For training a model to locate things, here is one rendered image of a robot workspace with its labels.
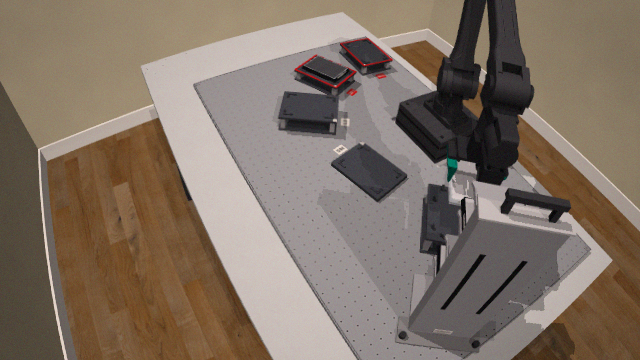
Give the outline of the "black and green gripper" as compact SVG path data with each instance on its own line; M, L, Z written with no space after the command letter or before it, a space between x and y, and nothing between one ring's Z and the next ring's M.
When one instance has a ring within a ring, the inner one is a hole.
M477 162L467 160L467 145L470 140L470 137L458 135L455 141L448 141L447 143L447 167L448 167L448 176L447 181L449 182L453 175L455 174L458 166L457 161L467 161L476 163L476 170L478 169Z

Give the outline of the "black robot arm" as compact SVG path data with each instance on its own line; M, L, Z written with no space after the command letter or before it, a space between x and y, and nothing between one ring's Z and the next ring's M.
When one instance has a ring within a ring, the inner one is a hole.
M449 58L443 57L438 72L439 93L424 101L447 129L468 122L463 100L477 95L481 66L474 63L474 55L485 4L486 0L464 0L454 48ZM529 108L534 87L520 44L515 0L487 0L487 9L490 48L477 123L483 138L474 129L466 150L467 160L478 164L476 181L500 186L506 168L519 157L518 115Z

